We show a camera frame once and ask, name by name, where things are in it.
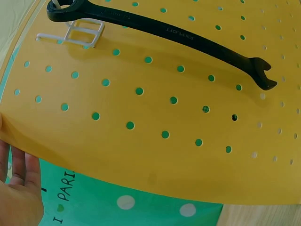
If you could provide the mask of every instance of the finger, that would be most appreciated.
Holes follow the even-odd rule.
[[[37,157],[25,153],[26,176],[25,187],[29,188],[41,196],[41,169],[40,161]]]
[[[10,185],[24,185],[25,181],[25,152],[16,147],[11,147],[13,156],[13,177],[10,179]]]
[[[9,144],[0,140],[0,181],[5,182],[8,174]]]

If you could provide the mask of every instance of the heart symbol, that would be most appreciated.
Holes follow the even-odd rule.
[[[58,212],[63,212],[64,209],[65,209],[64,206],[61,205],[61,204],[59,204],[58,207],[57,207],[57,211],[58,211]]]

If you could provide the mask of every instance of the white hook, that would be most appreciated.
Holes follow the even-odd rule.
[[[55,4],[56,8],[61,8],[60,3],[58,3],[58,0],[52,0],[53,4]]]

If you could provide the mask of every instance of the white polka dot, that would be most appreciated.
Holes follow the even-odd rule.
[[[180,208],[180,214],[184,217],[191,217],[195,215],[196,212],[197,212],[196,207],[191,203],[182,205]]]
[[[129,210],[135,205],[135,199],[130,195],[123,195],[117,199],[117,205],[123,210]]]

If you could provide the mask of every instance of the pegboard hole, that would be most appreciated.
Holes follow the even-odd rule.
[[[24,67],[29,67],[29,61],[26,61],[25,63],[24,63]]]
[[[36,100],[37,103],[41,103],[42,97],[41,96],[36,96],[35,100]]]
[[[261,94],[260,94],[260,99],[261,99],[261,100],[264,100],[264,99],[265,99],[265,94],[264,94],[264,93],[261,93]]]
[[[135,127],[135,124],[132,121],[127,122],[127,129],[133,129]]]
[[[211,75],[211,74],[210,74],[210,75],[208,76],[208,80],[209,80],[209,81],[214,81],[214,80],[215,80],[214,75]]]
[[[191,20],[191,21],[195,21],[194,16],[189,16],[188,19]]]
[[[138,87],[138,88],[136,89],[136,94],[137,94],[137,95],[142,95],[143,92],[144,92],[144,90],[143,90],[142,88],[140,88],[140,87]]]
[[[93,114],[92,114],[92,119],[93,120],[99,120],[99,118],[100,118],[100,114],[98,113],[98,112],[94,112]]]
[[[262,128],[262,122],[258,122],[257,127],[261,129]]]
[[[18,96],[20,94],[20,90],[19,89],[15,89],[14,94],[15,94],[15,96]]]
[[[204,113],[208,113],[210,111],[210,108],[205,105],[205,106],[203,106],[202,110]]]
[[[236,90],[237,91],[241,91],[243,89],[243,87],[240,85],[240,84],[237,84],[236,85]]]
[[[116,49],[113,50],[112,53],[113,53],[114,56],[118,56],[120,54],[120,50],[116,48]]]
[[[183,66],[183,65],[178,66],[178,67],[177,67],[177,71],[178,71],[178,72],[184,72],[184,71],[185,71],[184,66]]]
[[[167,9],[166,9],[166,8],[161,8],[161,9],[160,9],[160,12],[161,12],[161,13],[166,13],[166,12],[167,12]]]
[[[61,110],[62,110],[63,112],[67,111],[68,109],[69,109],[69,106],[68,106],[66,103],[63,103],[63,104],[61,105]]]
[[[46,67],[46,72],[51,72],[52,71],[52,66],[47,66]]]
[[[226,153],[231,153],[232,152],[232,147],[231,146],[227,146],[226,147]]]
[[[178,102],[178,99],[176,97],[171,97],[169,101],[171,104],[175,105]]]
[[[144,62],[147,63],[147,64],[150,64],[152,62],[152,58],[150,56],[147,56],[145,59],[144,59]]]
[[[72,72],[71,78],[77,79],[78,77],[79,77],[79,73],[78,72]]]
[[[233,121],[237,121],[237,119],[238,119],[237,114],[233,114],[233,115],[232,115],[232,120],[233,120]]]
[[[110,80],[108,80],[108,79],[102,80],[102,85],[103,86],[109,86],[109,84],[110,84]]]
[[[166,131],[166,130],[164,130],[164,131],[161,133],[161,136],[162,136],[162,138],[167,139],[167,138],[169,138],[169,132]]]
[[[251,154],[251,157],[252,157],[252,159],[256,159],[256,158],[257,158],[257,152],[253,152],[253,153]]]
[[[202,139],[196,139],[195,144],[196,144],[196,146],[201,147],[203,145]]]

